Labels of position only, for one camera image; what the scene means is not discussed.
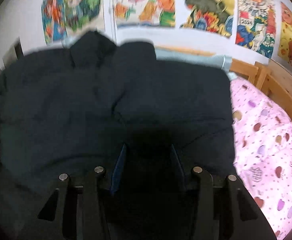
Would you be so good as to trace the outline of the blond boy drawing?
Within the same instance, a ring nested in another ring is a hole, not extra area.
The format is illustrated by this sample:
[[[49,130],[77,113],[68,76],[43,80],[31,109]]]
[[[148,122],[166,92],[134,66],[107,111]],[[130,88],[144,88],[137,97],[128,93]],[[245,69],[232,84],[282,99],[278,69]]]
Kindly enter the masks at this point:
[[[68,36],[105,29],[103,0],[63,0]]]

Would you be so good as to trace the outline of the wooden bed frame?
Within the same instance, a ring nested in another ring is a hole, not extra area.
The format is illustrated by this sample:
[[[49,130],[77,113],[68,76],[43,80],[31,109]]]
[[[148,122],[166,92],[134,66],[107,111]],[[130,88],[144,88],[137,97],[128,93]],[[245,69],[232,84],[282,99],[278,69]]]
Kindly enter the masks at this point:
[[[190,81],[182,85],[192,100],[199,100],[196,116],[227,128],[236,150],[292,148],[292,97],[273,76],[266,75],[258,88],[239,76],[230,81],[218,68],[160,61],[186,71]]]

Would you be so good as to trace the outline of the black large jacket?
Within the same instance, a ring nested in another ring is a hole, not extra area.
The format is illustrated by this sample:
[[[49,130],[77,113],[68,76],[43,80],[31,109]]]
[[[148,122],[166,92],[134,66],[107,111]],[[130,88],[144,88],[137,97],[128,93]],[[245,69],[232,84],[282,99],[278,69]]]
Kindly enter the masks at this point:
[[[147,42],[88,32],[66,49],[26,55],[0,74],[0,239],[16,239],[62,173],[124,167],[108,213],[121,239],[180,236],[183,167],[235,172],[227,128],[196,116],[185,70]]]

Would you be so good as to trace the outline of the yellow bear drawing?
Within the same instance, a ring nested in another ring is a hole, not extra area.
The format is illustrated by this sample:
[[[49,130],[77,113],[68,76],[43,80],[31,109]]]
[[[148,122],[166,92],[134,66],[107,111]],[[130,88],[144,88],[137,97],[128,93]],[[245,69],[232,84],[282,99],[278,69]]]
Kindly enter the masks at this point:
[[[278,57],[292,67],[292,11],[284,4],[281,5],[281,28]]]

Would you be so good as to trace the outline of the landscape cliff drawing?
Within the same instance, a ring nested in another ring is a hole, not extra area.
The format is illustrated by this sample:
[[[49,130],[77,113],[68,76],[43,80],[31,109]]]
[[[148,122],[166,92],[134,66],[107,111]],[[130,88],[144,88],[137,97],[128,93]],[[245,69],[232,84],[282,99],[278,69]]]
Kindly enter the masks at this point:
[[[235,0],[184,0],[177,7],[180,28],[196,29],[231,37]]]

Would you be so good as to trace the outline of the anime girl swimming drawing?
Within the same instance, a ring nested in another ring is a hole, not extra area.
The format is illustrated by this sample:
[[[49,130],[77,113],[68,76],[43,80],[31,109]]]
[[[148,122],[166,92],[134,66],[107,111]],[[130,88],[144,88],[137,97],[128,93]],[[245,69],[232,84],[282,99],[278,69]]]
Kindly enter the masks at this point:
[[[46,44],[66,38],[64,0],[43,0],[41,10]]]

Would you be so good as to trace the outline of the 2024 dragon drawing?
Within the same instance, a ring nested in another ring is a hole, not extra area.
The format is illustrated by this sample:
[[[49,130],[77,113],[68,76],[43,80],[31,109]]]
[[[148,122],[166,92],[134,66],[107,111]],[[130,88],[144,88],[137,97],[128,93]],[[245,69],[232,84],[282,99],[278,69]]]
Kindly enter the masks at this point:
[[[270,59],[276,36],[273,0],[237,0],[237,8],[235,43]]]

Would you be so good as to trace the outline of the pink apple-print bedsheet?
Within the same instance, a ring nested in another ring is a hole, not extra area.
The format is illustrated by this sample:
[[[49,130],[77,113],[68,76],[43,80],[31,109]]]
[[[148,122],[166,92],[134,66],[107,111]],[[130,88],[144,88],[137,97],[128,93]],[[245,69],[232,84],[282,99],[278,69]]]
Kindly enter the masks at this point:
[[[277,239],[292,230],[292,121],[249,81],[230,82],[234,166]]]

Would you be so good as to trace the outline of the fruit drink drawing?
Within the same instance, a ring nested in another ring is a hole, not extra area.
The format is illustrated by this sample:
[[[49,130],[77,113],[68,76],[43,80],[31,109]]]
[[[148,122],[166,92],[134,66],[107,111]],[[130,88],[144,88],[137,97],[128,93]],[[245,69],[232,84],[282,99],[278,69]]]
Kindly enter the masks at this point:
[[[117,28],[175,26],[175,0],[113,0]]]

